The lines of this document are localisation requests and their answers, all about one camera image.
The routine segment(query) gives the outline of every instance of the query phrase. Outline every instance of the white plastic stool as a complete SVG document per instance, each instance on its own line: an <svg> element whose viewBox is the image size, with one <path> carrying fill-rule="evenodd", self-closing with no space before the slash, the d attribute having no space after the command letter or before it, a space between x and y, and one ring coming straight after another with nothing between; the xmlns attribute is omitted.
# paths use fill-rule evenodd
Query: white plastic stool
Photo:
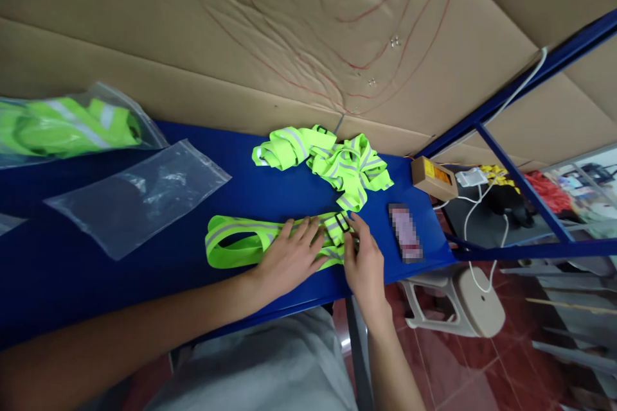
<svg viewBox="0 0 617 411"><path fill-rule="evenodd" d="M488 288L488 279L480 268L474 268L478 284ZM491 290L482 292L475 284L472 270L453 266L445 270L414 276L399 282L405 291L411 311L415 318L406 318L412 328L427 328L464 337L493 337L506 320L501 301ZM429 320L422 313L414 286L438 289L444 292L456 312L453 321Z"/></svg>

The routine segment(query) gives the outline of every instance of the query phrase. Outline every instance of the blue table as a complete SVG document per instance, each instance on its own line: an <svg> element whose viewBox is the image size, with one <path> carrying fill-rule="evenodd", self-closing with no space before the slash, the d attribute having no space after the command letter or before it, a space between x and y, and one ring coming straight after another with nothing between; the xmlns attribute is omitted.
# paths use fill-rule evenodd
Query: blue table
<svg viewBox="0 0 617 411"><path fill-rule="evenodd" d="M124 150L0 171L0 213L30 218L0 238L0 348L109 311L214 283L246 268L208 265L204 237L215 214L284 222L337 210L339 193L301 165L286 171L256 167L263 137L159 123L170 143L189 141L233 178L188 215L115 262L71 221L41 201L113 175L151 156ZM385 283L455 262L428 196L411 185L409 160L382 156L395 185L368 192L360 215L383 251ZM406 202L425 261L401 262L387 205ZM211 337L350 295L342 265L313 275L293 292Z"/></svg>

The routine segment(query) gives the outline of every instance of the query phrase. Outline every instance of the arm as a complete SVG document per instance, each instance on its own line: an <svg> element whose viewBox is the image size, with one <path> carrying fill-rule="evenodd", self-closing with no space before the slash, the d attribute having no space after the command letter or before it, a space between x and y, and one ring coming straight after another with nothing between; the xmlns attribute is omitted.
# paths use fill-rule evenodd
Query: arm
<svg viewBox="0 0 617 411"><path fill-rule="evenodd" d="M317 271L319 219L293 220L255 268L210 286L125 308L0 353L6 410L73 409L159 355L245 318Z"/></svg>
<svg viewBox="0 0 617 411"><path fill-rule="evenodd" d="M368 349L377 410L425 411L392 321L384 291L384 256L368 225L352 213L350 225L360 238L356 255L352 235L345 235L345 276L368 327Z"/></svg>

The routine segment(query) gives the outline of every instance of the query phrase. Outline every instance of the reflective safety vest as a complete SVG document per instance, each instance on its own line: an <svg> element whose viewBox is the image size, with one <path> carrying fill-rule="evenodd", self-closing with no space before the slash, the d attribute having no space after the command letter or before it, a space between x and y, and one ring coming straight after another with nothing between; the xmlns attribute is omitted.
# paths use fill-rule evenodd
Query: reflective safety vest
<svg viewBox="0 0 617 411"><path fill-rule="evenodd" d="M140 143L139 124L131 112L96 98L88 107L73 98L0 101L0 153L65 159Z"/></svg>
<svg viewBox="0 0 617 411"><path fill-rule="evenodd" d="M270 141L253 150L258 166L285 170L304 160L312 172L344 191L337 204L344 211L359 212L366 203L365 189L379 191L394 185L387 167L364 136L336 143L336 135L321 125L311 129L287 127L270 134Z"/></svg>
<svg viewBox="0 0 617 411"><path fill-rule="evenodd" d="M330 212L319 215L324 228L325 241L317 257L326 256L329 260L320 270L343 263L344 234L350 231L345 218L347 212ZM300 226L302 220L294 222L292 233ZM208 223L206 235L206 255L208 263L213 268L236 268L254 265L262 260L264 252L281 233L284 223L259 222L247 218L215 215ZM237 233L251 233L223 247L220 243L225 238Z"/></svg>

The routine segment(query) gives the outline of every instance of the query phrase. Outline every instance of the ziplock bag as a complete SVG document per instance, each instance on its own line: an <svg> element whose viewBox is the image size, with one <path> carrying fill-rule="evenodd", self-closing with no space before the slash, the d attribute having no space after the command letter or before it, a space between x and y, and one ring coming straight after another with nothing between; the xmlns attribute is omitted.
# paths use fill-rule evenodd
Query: ziplock bag
<svg viewBox="0 0 617 411"><path fill-rule="evenodd" d="M108 256L120 260L230 178L182 140L105 180L44 202L92 236Z"/></svg>
<svg viewBox="0 0 617 411"><path fill-rule="evenodd" d="M25 218L0 214L0 236L25 222Z"/></svg>
<svg viewBox="0 0 617 411"><path fill-rule="evenodd" d="M0 169L116 149L167 146L143 109L104 83L59 98L0 98Z"/></svg>

